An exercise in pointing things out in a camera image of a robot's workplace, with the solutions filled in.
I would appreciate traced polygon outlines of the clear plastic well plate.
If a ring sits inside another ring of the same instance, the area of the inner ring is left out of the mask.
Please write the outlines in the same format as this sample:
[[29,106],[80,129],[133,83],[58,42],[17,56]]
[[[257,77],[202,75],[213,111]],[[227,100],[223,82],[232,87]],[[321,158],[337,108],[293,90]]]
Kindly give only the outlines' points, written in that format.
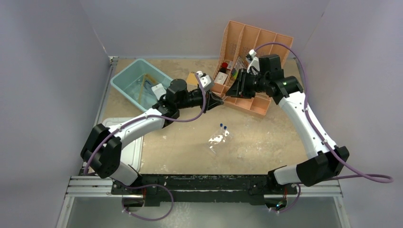
[[223,130],[220,130],[219,127],[219,129],[208,139],[207,147],[213,154],[229,152],[233,138],[234,135],[228,130],[228,127],[226,134],[224,134]]

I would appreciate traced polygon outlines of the white zip pouch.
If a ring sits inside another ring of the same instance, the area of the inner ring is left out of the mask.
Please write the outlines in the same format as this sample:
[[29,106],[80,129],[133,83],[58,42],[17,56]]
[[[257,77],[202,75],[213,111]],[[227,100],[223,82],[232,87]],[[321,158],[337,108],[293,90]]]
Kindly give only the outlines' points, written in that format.
[[154,93],[154,95],[156,96],[157,100],[159,100],[163,95],[166,94],[166,89],[164,88],[164,86],[161,83],[152,86],[151,89],[152,89],[152,92]]

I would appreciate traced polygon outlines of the amber rubber tube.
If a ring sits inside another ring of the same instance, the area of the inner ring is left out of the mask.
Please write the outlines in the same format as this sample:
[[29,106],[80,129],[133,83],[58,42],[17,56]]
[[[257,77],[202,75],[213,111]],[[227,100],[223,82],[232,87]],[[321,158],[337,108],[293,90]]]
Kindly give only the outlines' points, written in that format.
[[156,86],[157,84],[157,81],[153,77],[151,77],[149,74],[144,74],[140,96],[144,95],[147,98],[156,100],[156,96],[152,91],[152,87]]

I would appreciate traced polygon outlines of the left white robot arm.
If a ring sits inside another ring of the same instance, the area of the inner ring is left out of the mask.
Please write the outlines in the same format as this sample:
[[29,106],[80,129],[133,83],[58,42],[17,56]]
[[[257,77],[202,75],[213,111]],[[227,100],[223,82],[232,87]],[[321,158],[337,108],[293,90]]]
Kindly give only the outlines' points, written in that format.
[[219,105],[223,100],[210,89],[213,82],[188,91],[183,79],[171,81],[166,92],[150,109],[131,120],[106,127],[97,124],[91,130],[80,153],[86,162],[84,170],[92,168],[100,178],[112,178],[123,184],[129,194],[137,194],[142,187],[139,173],[130,164],[121,160],[122,150],[138,138],[163,129],[173,122],[180,122],[180,110],[200,107],[205,113]]

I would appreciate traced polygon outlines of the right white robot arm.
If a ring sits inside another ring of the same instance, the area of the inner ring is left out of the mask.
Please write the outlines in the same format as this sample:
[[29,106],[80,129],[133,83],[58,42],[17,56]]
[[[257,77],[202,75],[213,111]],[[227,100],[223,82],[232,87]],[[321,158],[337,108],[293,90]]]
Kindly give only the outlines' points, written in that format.
[[255,52],[246,56],[246,69],[238,75],[226,96],[254,98],[265,93],[287,114],[298,133],[307,155],[307,160],[293,166],[284,166],[268,172],[267,188],[279,193],[286,184],[302,183],[312,186],[336,177],[349,157],[345,146],[339,147],[318,122],[309,114],[309,105],[302,85],[294,76],[285,77],[279,55],[256,57]]

